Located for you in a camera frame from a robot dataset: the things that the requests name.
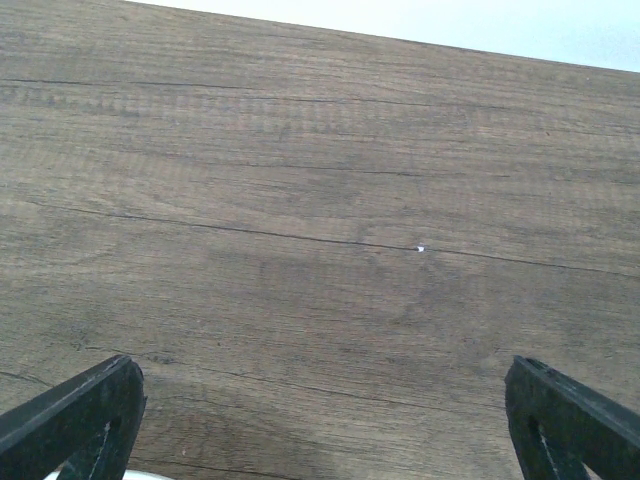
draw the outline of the wood grain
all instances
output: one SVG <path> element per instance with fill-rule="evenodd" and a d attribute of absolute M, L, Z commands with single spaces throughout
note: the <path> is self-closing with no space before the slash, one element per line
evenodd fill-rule
<path fill-rule="evenodd" d="M 0 407 L 115 353 L 130 468 L 522 478 L 515 354 L 640 410 L 640 76 L 0 6 Z M 416 245 L 425 251 L 416 251 Z"/>

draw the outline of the white curved edge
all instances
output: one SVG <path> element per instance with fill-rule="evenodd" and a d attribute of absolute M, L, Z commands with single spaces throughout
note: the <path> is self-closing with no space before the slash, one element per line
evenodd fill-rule
<path fill-rule="evenodd" d="M 56 480 L 60 472 L 52 472 L 44 480 Z M 155 473 L 139 472 L 137 470 L 126 470 L 122 480 L 173 480 L 169 477 L 156 475 Z"/>

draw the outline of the small white object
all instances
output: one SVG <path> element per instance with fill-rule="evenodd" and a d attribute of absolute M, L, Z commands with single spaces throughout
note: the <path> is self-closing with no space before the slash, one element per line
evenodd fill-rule
<path fill-rule="evenodd" d="M 44 480 L 56 480 L 60 472 L 50 473 Z M 122 480 L 172 480 L 162 475 L 156 475 L 155 473 L 139 472 L 137 470 L 126 470 Z"/>

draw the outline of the white background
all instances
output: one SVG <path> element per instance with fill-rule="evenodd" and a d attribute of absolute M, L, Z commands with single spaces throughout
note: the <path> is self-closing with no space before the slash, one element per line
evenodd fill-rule
<path fill-rule="evenodd" d="M 640 72 L 640 0 L 143 0 Z"/>

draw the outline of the brown wood grain surface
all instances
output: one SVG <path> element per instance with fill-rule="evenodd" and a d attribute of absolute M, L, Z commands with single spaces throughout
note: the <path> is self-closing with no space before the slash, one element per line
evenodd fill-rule
<path fill-rule="evenodd" d="M 516 354 L 640 411 L 640 75 L 97 0 L 0 55 L 1 411 L 129 354 L 129 467 L 231 480 L 522 478 Z"/>

